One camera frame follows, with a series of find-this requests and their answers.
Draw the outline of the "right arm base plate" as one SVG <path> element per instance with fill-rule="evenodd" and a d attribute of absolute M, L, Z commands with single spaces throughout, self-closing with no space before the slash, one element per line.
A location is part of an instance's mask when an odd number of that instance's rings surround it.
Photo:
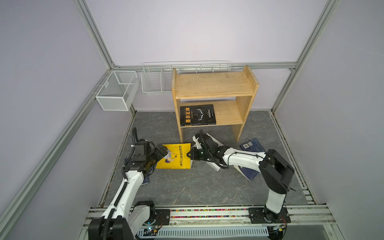
<path fill-rule="evenodd" d="M 282 207 L 281 211 L 278 214 L 268 210 L 266 207 L 254 207 L 249 208 L 248 210 L 249 218 L 252 224 L 291 223 L 291 218 L 286 207 Z"/>

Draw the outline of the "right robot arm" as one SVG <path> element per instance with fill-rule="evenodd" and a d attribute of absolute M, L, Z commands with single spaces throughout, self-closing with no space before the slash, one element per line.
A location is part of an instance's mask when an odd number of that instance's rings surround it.
<path fill-rule="evenodd" d="M 281 220 L 290 183 L 295 174 L 294 168 L 276 150 L 248 152 L 224 146 L 209 134 L 193 136 L 195 146 L 187 156 L 196 161 L 205 161 L 220 169 L 230 166 L 244 167 L 259 172 L 269 187 L 268 198 L 261 215 L 257 218 L 266 223 Z"/>

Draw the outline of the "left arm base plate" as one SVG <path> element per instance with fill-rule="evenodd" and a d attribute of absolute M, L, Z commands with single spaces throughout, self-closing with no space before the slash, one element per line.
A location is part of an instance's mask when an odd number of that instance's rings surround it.
<path fill-rule="evenodd" d="M 143 222 L 142 226 L 168 226 L 170 220 L 170 209 L 156 209 L 155 214 L 151 214 L 150 219 Z"/>

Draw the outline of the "black book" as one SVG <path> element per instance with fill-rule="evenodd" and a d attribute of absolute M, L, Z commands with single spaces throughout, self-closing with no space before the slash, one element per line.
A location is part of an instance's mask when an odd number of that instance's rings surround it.
<path fill-rule="evenodd" d="M 180 114 L 181 127 L 216 125 L 214 105 L 182 106 Z"/>

